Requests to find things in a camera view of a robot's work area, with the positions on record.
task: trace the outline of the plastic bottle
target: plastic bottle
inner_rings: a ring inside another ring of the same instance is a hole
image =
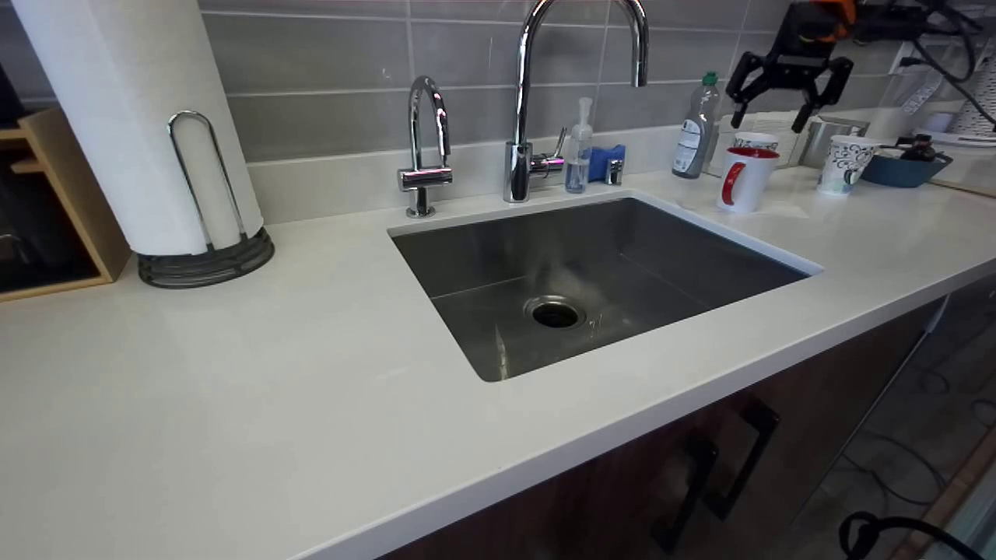
[[[673,172],[677,179],[699,179],[714,149],[718,126],[718,74],[707,71],[699,91],[692,101],[677,143],[673,149]]]
[[[587,186],[587,149],[592,149],[592,96],[579,101],[579,123],[570,129],[566,141],[563,141],[563,186],[570,193],[583,193]]]

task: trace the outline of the wall outlet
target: wall outlet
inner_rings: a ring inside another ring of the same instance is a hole
[[[915,47],[908,42],[903,42],[895,50],[895,59],[891,65],[891,74],[903,74],[903,71],[915,68],[915,65],[903,65],[908,59],[920,59],[920,58],[915,52]]]

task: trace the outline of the dark wooden cabinet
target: dark wooden cabinet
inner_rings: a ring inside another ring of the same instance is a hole
[[[879,328],[393,556],[762,556],[911,348],[920,319]]]

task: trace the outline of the stainless steel sink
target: stainless steel sink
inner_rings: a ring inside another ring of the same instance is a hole
[[[399,235],[394,245],[487,384],[807,276],[635,199]]]

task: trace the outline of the faucet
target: faucet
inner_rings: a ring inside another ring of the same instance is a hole
[[[438,149],[438,164],[424,164],[424,149],[418,136],[418,115],[421,115],[421,96],[429,96],[434,102],[434,126],[435,126],[435,149]],[[434,216],[435,209],[429,207],[427,186],[434,185],[451,185],[454,172],[449,169],[449,110],[443,101],[443,91],[429,74],[421,74],[410,80],[407,91],[407,149],[410,149],[410,169],[399,172],[401,190],[410,193],[407,216]]]
[[[647,9],[641,0],[619,0],[632,19],[630,34],[632,34],[632,89],[647,83]],[[505,199],[521,203],[525,199],[529,179],[531,174],[552,174],[563,169],[560,152],[546,152],[531,157],[531,143],[525,141],[525,123],[529,123],[529,89],[531,89],[531,47],[536,34],[540,30],[540,19],[554,0],[536,0],[529,9],[523,32],[521,32],[521,80],[517,80],[517,123],[507,141],[507,185],[505,185]]]

